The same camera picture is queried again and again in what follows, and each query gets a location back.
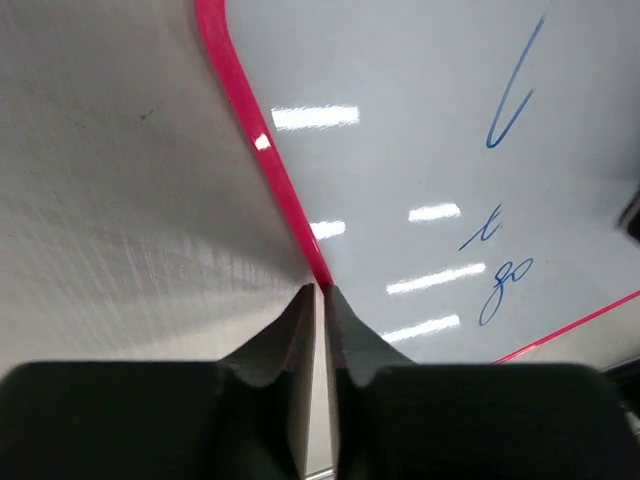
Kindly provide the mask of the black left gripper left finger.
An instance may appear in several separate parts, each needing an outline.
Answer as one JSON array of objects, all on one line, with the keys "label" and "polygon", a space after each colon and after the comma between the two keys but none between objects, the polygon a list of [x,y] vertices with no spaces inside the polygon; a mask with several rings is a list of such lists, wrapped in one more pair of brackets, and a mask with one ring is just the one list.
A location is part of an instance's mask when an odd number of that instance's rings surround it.
[{"label": "black left gripper left finger", "polygon": [[302,479],[308,455],[315,288],[219,360],[209,479]]}]

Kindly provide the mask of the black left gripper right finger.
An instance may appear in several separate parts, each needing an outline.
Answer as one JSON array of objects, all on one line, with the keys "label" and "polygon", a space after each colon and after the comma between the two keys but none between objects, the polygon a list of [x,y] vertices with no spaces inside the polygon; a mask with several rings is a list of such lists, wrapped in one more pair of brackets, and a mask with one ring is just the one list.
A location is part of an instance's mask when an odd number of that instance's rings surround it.
[{"label": "black left gripper right finger", "polygon": [[435,426],[448,365],[419,364],[355,314],[336,286],[324,291],[332,433],[339,479],[447,479],[447,434]]}]

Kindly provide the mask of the pink framed whiteboard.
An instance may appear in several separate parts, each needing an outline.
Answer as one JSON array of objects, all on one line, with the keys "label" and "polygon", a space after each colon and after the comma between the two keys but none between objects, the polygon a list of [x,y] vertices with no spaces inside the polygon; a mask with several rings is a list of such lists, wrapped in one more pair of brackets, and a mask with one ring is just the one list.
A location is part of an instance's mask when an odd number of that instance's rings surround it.
[{"label": "pink framed whiteboard", "polygon": [[639,350],[635,1],[200,1],[316,279],[417,362]]}]

